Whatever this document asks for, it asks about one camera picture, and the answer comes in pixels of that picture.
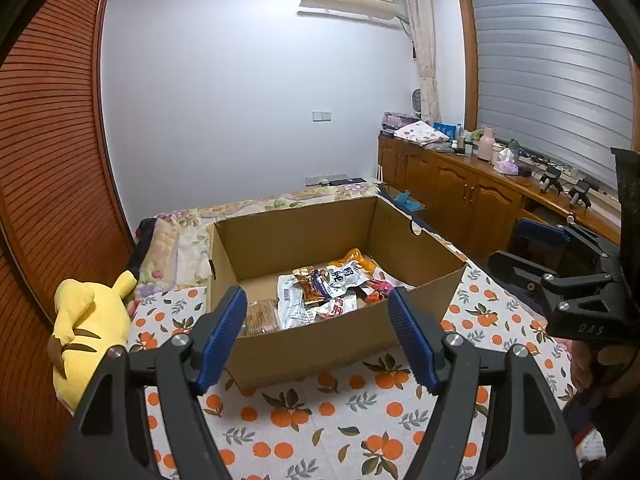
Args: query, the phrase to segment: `pink thermos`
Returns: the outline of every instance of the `pink thermos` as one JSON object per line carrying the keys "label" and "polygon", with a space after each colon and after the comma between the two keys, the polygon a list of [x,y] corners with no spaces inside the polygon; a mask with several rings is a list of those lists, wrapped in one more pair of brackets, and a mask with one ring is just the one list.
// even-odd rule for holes
{"label": "pink thermos", "polygon": [[478,158],[491,161],[491,156],[494,152],[494,143],[494,129],[485,126],[484,133],[482,137],[480,137],[480,140],[478,140]]}

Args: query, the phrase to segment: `wooden countertop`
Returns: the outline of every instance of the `wooden countertop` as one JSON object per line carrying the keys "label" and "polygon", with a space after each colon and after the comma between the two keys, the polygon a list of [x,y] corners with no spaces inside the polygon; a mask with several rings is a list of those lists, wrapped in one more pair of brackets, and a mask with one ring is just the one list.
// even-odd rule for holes
{"label": "wooden countertop", "polygon": [[582,224],[585,227],[596,231],[601,236],[620,244],[620,227],[591,208],[585,210],[584,206],[579,206],[576,209],[571,209],[569,207],[569,198],[565,194],[558,196],[558,192],[555,189],[549,189],[546,193],[541,193],[536,180],[532,180],[531,183],[529,183],[529,177],[507,176],[498,173],[490,163],[480,160],[475,155],[464,156],[455,155],[453,153],[434,152],[433,150],[424,150],[416,144],[411,144],[403,140],[390,140],[396,140],[402,144],[413,146],[425,153],[430,153],[436,158],[452,162],[462,168],[467,168],[474,173],[495,180],[505,186],[509,186],[511,189],[517,190],[523,196],[527,196],[530,199],[535,200],[539,204],[551,209],[551,211],[562,215],[565,218],[569,216],[569,214],[573,214],[579,224]]}

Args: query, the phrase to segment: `window blind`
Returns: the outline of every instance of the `window blind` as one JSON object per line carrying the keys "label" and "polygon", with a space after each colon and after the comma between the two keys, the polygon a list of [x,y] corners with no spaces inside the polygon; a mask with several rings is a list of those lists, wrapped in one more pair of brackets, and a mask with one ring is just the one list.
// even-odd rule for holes
{"label": "window blind", "polygon": [[629,149],[629,53],[591,0],[472,0],[478,126],[616,188]]}

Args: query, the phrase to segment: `box handle cutout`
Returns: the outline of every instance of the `box handle cutout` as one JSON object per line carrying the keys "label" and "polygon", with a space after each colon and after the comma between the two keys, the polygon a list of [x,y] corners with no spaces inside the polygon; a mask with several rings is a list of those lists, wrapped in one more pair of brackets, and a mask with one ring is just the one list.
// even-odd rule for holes
{"label": "box handle cutout", "polygon": [[413,220],[411,220],[411,232],[416,236],[420,236],[422,232],[422,228]]}
{"label": "box handle cutout", "polygon": [[213,276],[213,281],[216,281],[216,266],[213,264],[213,260],[209,259],[209,267],[211,269],[211,275]]}

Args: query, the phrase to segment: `white wall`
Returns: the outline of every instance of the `white wall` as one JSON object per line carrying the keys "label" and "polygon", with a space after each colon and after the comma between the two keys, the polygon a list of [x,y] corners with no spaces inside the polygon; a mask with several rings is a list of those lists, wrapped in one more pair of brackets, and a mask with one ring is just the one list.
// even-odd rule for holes
{"label": "white wall", "polygon": [[436,79],[445,124],[465,123],[465,40],[460,0],[431,0],[436,40]]}
{"label": "white wall", "polygon": [[104,121],[130,226],[308,176],[371,175],[382,114],[412,111],[411,43],[398,20],[300,15],[299,3],[108,2]]}

